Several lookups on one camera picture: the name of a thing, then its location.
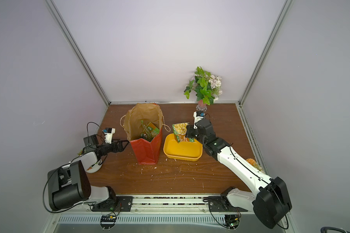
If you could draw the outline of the orange green mushroom soup packet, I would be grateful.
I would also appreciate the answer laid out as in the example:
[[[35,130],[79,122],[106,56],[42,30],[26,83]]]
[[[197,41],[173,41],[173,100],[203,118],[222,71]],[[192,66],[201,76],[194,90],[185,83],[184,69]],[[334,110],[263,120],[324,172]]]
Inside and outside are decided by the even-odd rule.
[[[151,139],[155,138],[160,133],[159,128],[157,128],[152,122],[146,124],[144,126],[144,129],[147,136]]]

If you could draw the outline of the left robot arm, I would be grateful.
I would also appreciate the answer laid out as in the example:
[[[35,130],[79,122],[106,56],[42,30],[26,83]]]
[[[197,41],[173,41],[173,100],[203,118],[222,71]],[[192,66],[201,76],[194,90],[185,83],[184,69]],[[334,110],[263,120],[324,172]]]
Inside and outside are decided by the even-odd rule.
[[[109,153],[123,152],[128,140],[108,138],[99,144],[97,135],[84,138],[84,148],[79,157],[51,170],[43,188],[42,203],[49,213],[66,212],[83,203],[91,204],[94,212],[113,212],[119,206],[119,199],[110,186],[92,186],[87,170],[99,164]]]

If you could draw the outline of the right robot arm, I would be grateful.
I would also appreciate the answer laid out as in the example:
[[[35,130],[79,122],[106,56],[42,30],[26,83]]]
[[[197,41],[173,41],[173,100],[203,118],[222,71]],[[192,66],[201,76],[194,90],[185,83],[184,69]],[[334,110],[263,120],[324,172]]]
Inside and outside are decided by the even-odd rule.
[[[287,185],[280,177],[271,178],[241,157],[224,139],[217,137],[212,123],[196,116],[187,126],[187,137],[203,145],[207,155],[231,170],[249,188],[233,188],[226,193],[228,204],[251,211],[267,228],[273,229],[292,209]]]

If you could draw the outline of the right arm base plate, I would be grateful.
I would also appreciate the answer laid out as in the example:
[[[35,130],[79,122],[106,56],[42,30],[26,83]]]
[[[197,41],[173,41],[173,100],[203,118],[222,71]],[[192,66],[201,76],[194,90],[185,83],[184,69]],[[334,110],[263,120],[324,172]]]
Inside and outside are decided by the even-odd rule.
[[[241,207],[233,207],[229,202],[221,196],[209,196],[203,199],[207,204],[210,212],[248,212],[248,210]]]

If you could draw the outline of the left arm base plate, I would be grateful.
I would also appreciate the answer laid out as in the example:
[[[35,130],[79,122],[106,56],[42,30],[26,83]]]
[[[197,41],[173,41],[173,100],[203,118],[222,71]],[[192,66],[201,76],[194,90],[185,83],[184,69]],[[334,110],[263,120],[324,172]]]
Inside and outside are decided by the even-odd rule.
[[[92,212],[130,212],[133,204],[133,196],[117,196],[116,199],[107,199],[94,204]]]

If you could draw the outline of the green soup packet back side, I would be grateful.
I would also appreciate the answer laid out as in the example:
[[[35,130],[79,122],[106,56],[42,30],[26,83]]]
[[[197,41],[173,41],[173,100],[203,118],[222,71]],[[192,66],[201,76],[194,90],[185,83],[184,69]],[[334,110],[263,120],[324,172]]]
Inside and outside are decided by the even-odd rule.
[[[141,125],[143,127],[143,132],[141,133],[141,138],[145,139],[148,142],[151,142],[153,140],[153,136],[151,134],[151,131],[144,124],[143,120],[141,120]]]

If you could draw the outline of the yellow corn soup packet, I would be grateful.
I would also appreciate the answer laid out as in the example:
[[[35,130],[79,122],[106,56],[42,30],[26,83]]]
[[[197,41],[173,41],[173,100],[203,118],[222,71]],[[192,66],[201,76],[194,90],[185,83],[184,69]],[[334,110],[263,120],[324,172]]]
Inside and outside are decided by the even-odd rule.
[[[193,138],[186,136],[188,122],[173,124],[173,134],[177,143],[180,142],[194,142]]]

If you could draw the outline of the red paper bag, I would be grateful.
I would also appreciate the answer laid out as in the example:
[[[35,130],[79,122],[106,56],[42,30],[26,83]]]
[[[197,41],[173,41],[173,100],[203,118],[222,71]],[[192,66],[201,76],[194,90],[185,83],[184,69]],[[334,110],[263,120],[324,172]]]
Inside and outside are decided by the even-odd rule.
[[[155,165],[159,159],[162,130],[170,132],[160,106],[156,103],[138,103],[121,120],[138,163]]]

